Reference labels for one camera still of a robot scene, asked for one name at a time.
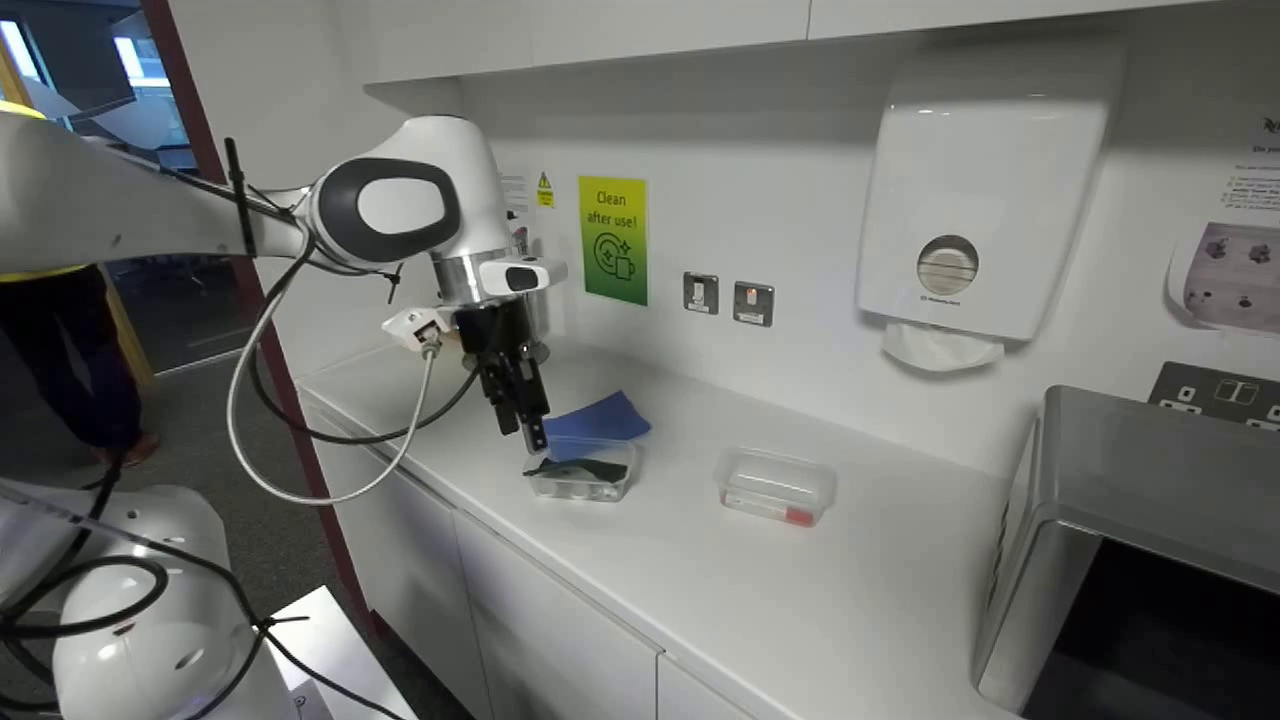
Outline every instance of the white cabinet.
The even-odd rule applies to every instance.
[[[461,555],[495,720],[658,720],[658,647],[470,518]]]
[[[329,491],[350,491],[386,467],[368,449],[315,444],[315,454]],[[490,688],[453,516],[457,511],[445,498],[403,471],[373,497],[338,509],[364,599],[473,716],[490,720]]]
[[[747,720],[736,703],[689,677],[668,656],[659,659],[659,720]]]
[[[809,0],[361,0],[338,36],[368,85],[804,40]]]
[[[1033,14],[1087,14],[1202,0],[813,0],[809,36],[873,36],[911,26],[999,22]]]

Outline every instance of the label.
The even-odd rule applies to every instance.
[[[592,296],[647,305],[647,186],[627,176],[580,176],[583,283]]]
[[[1249,150],[1230,176],[1224,208],[1280,210],[1280,112],[1261,115]]]
[[[547,172],[538,176],[538,208],[556,208],[556,183]]]
[[[509,204],[509,219],[527,219],[527,176],[500,176],[500,193],[506,193],[506,204]]]

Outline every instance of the white cable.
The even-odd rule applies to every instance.
[[[403,426],[403,440],[400,440],[400,449],[395,449],[395,454],[387,459],[386,471],[378,471],[368,484],[361,484],[361,489],[351,489],[351,491],[339,491],[339,497],[298,497],[298,491],[283,491],[283,489],[278,489],[272,479],[263,479],[263,474],[251,467],[251,459],[249,459],[246,449],[241,449],[241,433],[236,433],[236,397],[241,397],[241,384],[246,384],[246,369],[251,364],[251,350],[255,350],[263,329],[272,324],[278,309],[283,305],[283,296],[289,296],[289,293],[279,293],[279,296],[263,309],[263,316],[251,324],[251,333],[249,333],[249,340],[246,340],[246,346],[241,346],[241,360],[236,360],[236,372],[232,372],[232,384],[230,384],[230,440],[232,440],[232,453],[236,453],[246,474],[249,474],[255,489],[263,489],[268,497],[278,497],[278,498],[283,498],[283,505],[301,505],[301,509],[350,505],[350,498],[358,498],[358,497],[378,491],[378,489],[403,464],[410,444],[412,444],[412,436],[416,436],[416,422],[424,420],[424,408],[430,408],[430,384],[434,384],[434,369],[437,369],[437,346],[430,350],[424,378],[421,378],[421,389],[416,389],[416,405],[412,405],[412,420],[410,420],[410,426]]]

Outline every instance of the yellow sign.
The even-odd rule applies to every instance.
[[[547,172],[538,176],[538,208],[556,208],[556,186]]]
[[[647,305],[647,186],[632,176],[580,176],[583,279],[592,296]]]

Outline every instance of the paper towel dispenser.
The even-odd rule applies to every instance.
[[[1033,340],[1093,186],[1125,51],[999,44],[924,51],[879,120],[862,309],[924,372]]]

